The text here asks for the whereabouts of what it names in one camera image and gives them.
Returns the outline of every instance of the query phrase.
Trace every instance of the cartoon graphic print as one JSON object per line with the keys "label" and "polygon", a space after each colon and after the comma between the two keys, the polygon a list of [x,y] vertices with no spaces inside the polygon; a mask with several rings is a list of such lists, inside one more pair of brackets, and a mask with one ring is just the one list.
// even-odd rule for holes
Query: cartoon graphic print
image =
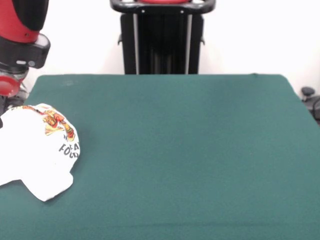
{"label": "cartoon graphic print", "polygon": [[57,110],[55,110],[54,108],[48,108],[48,107],[42,107],[42,108],[47,110],[45,110],[44,112],[41,112],[32,106],[22,106],[22,109],[30,109],[40,115],[45,116],[43,118],[43,122],[46,123],[46,126],[45,126],[46,136],[49,136],[58,131],[65,130],[67,140],[72,142],[76,137],[75,131],[72,129],[72,127],[70,127],[68,123],[65,122],[65,117],[57,113],[56,112]]}

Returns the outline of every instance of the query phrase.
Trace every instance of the white wall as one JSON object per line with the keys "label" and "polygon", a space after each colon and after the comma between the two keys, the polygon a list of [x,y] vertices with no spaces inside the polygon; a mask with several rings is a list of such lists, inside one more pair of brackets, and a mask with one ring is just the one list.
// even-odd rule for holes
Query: white wall
{"label": "white wall", "polygon": [[[299,93],[320,92],[320,1],[217,0],[204,16],[200,74],[283,74]],[[44,74],[123,74],[120,13],[108,0],[51,0],[42,33],[51,41]]]}

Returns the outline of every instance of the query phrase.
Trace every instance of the black knob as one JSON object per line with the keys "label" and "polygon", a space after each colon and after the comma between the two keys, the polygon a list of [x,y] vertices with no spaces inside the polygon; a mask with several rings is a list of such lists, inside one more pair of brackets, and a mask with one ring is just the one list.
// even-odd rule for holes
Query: black knob
{"label": "black knob", "polygon": [[301,89],[301,92],[304,96],[310,97],[311,95],[315,94],[316,91],[312,87],[305,86]]}

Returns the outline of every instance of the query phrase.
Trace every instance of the white t-shirt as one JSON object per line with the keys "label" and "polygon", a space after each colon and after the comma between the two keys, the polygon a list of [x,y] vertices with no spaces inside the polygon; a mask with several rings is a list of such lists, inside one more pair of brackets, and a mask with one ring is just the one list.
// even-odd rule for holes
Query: white t-shirt
{"label": "white t-shirt", "polygon": [[22,180],[45,202],[73,184],[70,171],[80,144],[75,127],[64,115],[42,103],[11,108],[1,120],[0,186]]}

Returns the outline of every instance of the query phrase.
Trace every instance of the green felt surface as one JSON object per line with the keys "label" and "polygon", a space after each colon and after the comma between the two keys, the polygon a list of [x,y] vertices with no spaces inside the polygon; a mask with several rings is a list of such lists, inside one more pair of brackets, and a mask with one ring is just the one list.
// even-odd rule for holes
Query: green felt surface
{"label": "green felt surface", "polygon": [[320,131],[282,76],[43,76],[26,103],[81,156],[49,202],[0,187],[1,240],[320,238]]}

